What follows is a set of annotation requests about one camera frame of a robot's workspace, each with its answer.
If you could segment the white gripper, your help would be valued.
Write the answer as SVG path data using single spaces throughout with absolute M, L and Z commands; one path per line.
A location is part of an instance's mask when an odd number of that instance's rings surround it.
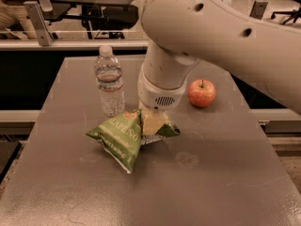
M 143 63 L 137 82 L 140 102 L 148 107 L 141 112 L 142 134 L 152 136 L 167 122 L 163 111 L 175 108 L 186 89 L 184 66 L 155 66 Z

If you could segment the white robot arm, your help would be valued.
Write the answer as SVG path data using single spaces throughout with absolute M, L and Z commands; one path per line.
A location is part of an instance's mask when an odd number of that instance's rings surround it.
M 188 74 L 206 61 L 301 114 L 301 31 L 233 9 L 230 0 L 140 0 L 150 39 L 138 77 L 140 102 L 176 107 Z

